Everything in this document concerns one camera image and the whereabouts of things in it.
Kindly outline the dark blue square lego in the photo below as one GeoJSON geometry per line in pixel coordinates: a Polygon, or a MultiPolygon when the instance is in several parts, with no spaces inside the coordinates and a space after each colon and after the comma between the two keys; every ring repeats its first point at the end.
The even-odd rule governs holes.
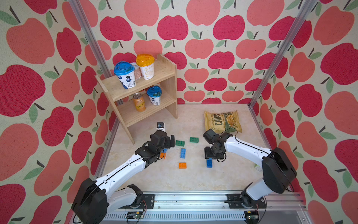
{"type": "Polygon", "coordinates": [[[212,159],[207,159],[207,160],[206,160],[206,164],[207,164],[207,168],[212,168],[212,167],[213,167],[213,161],[212,161],[212,159]]]}

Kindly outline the orange square lego brick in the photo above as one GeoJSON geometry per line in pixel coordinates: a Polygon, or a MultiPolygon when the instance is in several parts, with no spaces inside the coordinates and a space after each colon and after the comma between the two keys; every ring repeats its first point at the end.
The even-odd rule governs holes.
{"type": "Polygon", "coordinates": [[[187,168],[187,163],[186,162],[180,162],[179,163],[179,169],[186,169],[187,168]]]}

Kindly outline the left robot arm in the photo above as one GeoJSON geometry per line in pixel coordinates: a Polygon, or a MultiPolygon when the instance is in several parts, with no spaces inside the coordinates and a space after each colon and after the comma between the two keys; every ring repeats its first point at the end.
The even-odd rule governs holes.
{"type": "Polygon", "coordinates": [[[175,147],[174,135],[157,130],[150,140],[112,172],[92,180],[85,179],[77,191],[71,209],[82,224],[99,224],[108,212],[124,206],[138,207],[143,192],[132,184],[120,189],[127,180],[157,162],[163,149],[175,147]]]}

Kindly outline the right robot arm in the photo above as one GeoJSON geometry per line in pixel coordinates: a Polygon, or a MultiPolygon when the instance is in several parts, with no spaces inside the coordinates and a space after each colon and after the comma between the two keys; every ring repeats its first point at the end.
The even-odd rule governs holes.
{"type": "Polygon", "coordinates": [[[241,193],[242,201],[258,201],[274,192],[282,194],[297,176],[293,164],[281,148],[268,149],[238,139],[228,132],[216,133],[212,129],[203,134],[210,144],[205,147],[205,158],[223,162],[227,153],[239,155],[262,168],[263,178],[248,185],[241,193]]]}

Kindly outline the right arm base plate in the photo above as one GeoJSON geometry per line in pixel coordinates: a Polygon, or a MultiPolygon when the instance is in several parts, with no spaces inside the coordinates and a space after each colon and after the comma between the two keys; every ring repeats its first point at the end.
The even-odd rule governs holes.
{"type": "Polygon", "coordinates": [[[253,200],[249,196],[242,196],[241,194],[227,194],[224,203],[229,205],[230,209],[265,209],[266,202],[262,197],[259,200],[253,200]]]}

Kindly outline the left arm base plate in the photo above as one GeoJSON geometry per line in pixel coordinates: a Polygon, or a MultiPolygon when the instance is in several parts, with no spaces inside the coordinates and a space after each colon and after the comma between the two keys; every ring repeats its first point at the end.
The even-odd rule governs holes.
{"type": "Polygon", "coordinates": [[[153,209],[155,194],[143,194],[141,198],[136,198],[131,205],[123,206],[121,209],[153,209]]]}

